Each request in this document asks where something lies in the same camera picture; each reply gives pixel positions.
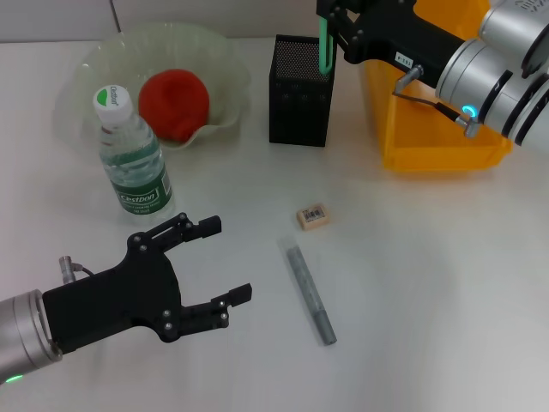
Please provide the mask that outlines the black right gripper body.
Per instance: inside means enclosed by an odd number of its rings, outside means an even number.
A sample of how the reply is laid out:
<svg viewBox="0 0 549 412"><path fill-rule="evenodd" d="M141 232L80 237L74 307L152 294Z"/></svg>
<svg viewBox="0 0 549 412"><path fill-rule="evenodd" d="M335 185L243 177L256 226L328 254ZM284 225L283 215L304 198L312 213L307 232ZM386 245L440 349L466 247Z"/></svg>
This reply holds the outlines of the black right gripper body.
<svg viewBox="0 0 549 412"><path fill-rule="evenodd" d="M406 72L419 65L422 82L436 82L464 40L415 14L415 1L356 1L364 46L349 47L350 64L379 60Z"/></svg>

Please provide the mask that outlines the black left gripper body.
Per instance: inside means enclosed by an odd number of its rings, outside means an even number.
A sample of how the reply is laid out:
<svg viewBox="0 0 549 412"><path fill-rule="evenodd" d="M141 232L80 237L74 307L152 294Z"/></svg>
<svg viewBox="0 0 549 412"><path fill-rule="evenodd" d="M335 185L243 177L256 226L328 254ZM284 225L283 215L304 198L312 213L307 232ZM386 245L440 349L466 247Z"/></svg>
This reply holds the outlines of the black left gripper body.
<svg viewBox="0 0 549 412"><path fill-rule="evenodd" d="M133 327L146 327L162 342L179 339L181 293L160 238L128 239L117 266L42 295L53 342L63 354Z"/></svg>

